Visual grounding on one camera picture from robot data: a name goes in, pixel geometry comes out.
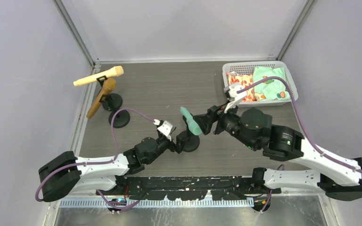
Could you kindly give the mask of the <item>black mic stand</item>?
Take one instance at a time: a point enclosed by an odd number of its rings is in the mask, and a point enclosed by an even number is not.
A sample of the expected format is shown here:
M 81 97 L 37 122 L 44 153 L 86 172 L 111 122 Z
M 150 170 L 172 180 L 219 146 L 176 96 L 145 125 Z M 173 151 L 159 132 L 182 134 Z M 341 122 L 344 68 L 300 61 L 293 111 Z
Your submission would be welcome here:
M 188 129 L 183 132 L 187 132 L 187 139 L 188 139 L 183 152 L 190 153 L 197 150 L 200 144 L 199 136 L 193 135 Z
M 110 113 L 109 118 L 108 118 L 108 122 L 109 122 L 110 125 L 112 124 L 111 123 L 112 118 L 113 118 L 113 116 L 115 115 L 115 113 L 117 111 L 113 111 L 113 112 L 110 111 L 111 113 Z M 116 115 L 112 127 L 113 128 L 123 128 L 129 123 L 130 119 L 131 119 L 130 114 L 129 114 L 129 112 L 127 110 L 121 111 Z
M 110 91 L 107 94 L 104 93 L 101 98 L 103 108 L 106 111 L 117 111 L 123 104 L 122 97 L 117 93 L 112 93 L 112 91 L 116 88 L 117 81 L 105 75 L 98 77 L 97 81 L 102 88 L 106 85 L 106 87 L 110 89 Z

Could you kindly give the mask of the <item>mint green microphone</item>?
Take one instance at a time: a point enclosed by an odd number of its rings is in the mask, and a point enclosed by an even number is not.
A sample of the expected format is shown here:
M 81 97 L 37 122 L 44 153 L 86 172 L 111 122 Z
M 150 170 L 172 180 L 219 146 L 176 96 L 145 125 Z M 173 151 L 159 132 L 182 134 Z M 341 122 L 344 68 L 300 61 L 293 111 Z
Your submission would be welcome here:
M 202 129 L 200 128 L 198 123 L 193 119 L 193 115 L 187 110 L 187 108 L 181 106 L 180 113 L 185 118 L 185 122 L 188 126 L 188 129 L 193 135 L 199 136 L 203 133 Z

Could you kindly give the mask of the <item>gold microphone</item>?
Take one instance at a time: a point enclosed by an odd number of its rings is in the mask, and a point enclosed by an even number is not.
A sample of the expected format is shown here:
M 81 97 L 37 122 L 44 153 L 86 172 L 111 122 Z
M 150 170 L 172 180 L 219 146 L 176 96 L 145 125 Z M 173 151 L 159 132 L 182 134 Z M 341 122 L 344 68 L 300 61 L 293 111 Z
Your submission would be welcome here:
M 115 89 L 116 87 L 116 80 L 113 78 L 107 78 L 106 76 L 102 76 L 97 78 L 97 81 L 101 85 L 101 90 L 92 102 L 86 117 L 88 119 L 91 119 L 97 110 L 100 108 L 102 103 L 105 101 L 105 99 L 108 97 L 108 95 Z

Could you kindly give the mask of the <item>beige microphone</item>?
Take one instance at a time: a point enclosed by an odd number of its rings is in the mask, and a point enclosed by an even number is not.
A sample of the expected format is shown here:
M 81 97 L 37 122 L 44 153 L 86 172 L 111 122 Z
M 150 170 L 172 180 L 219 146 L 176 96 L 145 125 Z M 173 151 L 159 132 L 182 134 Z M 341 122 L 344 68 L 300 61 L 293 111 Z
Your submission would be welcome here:
M 75 87 L 83 86 L 89 83 L 93 83 L 95 81 L 98 81 L 99 78 L 110 78 L 110 77 L 118 77 L 124 74 L 124 69 L 122 66 L 114 66 L 108 70 L 78 79 L 73 82 L 73 85 Z

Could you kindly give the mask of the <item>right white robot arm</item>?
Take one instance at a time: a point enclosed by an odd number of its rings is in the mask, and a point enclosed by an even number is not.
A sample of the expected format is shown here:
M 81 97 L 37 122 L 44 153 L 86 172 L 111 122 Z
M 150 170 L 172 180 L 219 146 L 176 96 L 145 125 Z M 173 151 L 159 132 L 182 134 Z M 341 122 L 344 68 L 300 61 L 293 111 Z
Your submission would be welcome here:
M 312 146 L 302 133 L 274 125 L 270 115 L 256 108 L 237 115 L 234 110 L 213 106 L 205 114 L 188 116 L 186 122 L 196 136 L 227 132 L 249 149 L 262 151 L 264 157 L 306 167 L 301 171 L 255 168 L 251 177 L 255 188 L 316 190 L 339 201 L 362 198 L 362 158 L 342 158 Z

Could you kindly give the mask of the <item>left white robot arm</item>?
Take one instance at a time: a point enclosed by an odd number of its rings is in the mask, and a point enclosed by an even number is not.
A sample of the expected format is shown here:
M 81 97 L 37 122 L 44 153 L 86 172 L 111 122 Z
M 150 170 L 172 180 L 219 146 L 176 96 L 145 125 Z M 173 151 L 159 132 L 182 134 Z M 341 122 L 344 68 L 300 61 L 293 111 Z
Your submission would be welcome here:
M 118 185 L 118 178 L 144 170 L 166 150 L 183 152 L 188 141 L 186 132 L 182 132 L 175 141 L 164 135 L 146 137 L 134 148 L 114 156 L 83 158 L 72 151 L 63 152 L 38 170 L 40 185 L 35 199 L 53 202 L 78 191 L 111 190 Z

